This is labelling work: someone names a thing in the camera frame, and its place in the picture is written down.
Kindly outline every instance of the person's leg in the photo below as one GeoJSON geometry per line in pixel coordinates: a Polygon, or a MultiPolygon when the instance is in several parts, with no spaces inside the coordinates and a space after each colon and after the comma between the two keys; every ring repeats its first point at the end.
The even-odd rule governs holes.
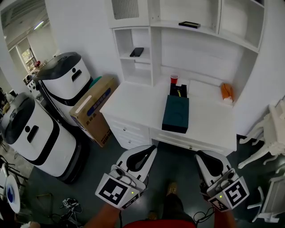
{"type": "Polygon", "coordinates": [[[177,185],[171,183],[168,187],[167,196],[164,201],[162,219],[166,220],[184,220],[195,224],[194,220],[184,212],[183,204],[179,197],[176,195],[177,185]]]}

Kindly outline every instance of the red cup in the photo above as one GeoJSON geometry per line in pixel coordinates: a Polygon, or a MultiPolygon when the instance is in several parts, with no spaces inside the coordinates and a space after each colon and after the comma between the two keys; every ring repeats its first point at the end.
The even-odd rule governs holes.
{"type": "Polygon", "coordinates": [[[172,75],[170,76],[171,84],[175,84],[175,85],[176,85],[176,83],[177,83],[177,81],[178,81],[178,78],[179,78],[179,75],[177,75],[177,74],[172,74],[172,75]]]}

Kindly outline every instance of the orange object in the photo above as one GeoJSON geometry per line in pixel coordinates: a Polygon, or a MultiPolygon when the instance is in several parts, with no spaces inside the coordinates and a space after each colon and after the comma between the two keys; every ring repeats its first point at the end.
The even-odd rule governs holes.
{"type": "Polygon", "coordinates": [[[232,100],[232,101],[235,100],[233,88],[230,84],[222,83],[221,92],[222,92],[223,100],[232,100]]]}

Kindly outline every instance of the cardboard box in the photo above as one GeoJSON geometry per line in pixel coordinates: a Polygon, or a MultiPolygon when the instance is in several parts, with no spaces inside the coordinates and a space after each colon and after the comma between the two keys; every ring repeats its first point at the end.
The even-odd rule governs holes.
{"type": "Polygon", "coordinates": [[[85,134],[101,147],[112,134],[104,116],[100,113],[118,84],[113,76],[103,76],[70,110],[69,114],[85,134]]]}

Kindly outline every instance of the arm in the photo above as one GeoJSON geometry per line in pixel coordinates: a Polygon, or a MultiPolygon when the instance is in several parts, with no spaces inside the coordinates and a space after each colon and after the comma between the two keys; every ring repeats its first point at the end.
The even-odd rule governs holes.
{"type": "Polygon", "coordinates": [[[215,209],[214,228],[236,228],[236,221],[232,211],[220,212],[215,209]]]}
{"type": "Polygon", "coordinates": [[[119,213],[120,209],[105,204],[100,212],[93,217],[84,228],[114,228],[119,218],[119,213]]]}

